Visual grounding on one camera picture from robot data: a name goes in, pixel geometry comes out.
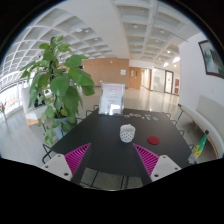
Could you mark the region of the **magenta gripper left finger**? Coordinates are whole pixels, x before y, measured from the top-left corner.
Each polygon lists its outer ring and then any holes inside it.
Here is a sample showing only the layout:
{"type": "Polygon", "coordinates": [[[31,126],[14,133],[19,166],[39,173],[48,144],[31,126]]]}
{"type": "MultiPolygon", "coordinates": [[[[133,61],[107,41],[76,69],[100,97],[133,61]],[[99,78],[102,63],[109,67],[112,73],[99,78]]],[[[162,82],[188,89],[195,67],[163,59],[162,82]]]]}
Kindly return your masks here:
{"type": "Polygon", "coordinates": [[[58,177],[70,181],[80,166],[89,147],[90,143],[80,146],[66,155],[56,154],[52,159],[43,165],[43,169],[58,177]]]}

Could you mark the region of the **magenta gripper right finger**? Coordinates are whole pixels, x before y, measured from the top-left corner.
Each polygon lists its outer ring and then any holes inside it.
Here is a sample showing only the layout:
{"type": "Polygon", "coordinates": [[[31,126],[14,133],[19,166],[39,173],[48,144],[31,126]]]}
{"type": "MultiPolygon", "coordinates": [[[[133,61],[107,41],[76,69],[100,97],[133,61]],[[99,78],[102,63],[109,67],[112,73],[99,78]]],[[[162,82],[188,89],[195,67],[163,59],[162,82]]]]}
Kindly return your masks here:
{"type": "Polygon", "coordinates": [[[134,144],[134,147],[152,181],[159,180],[180,170],[180,167],[167,155],[158,156],[137,144],[134,144]]]}

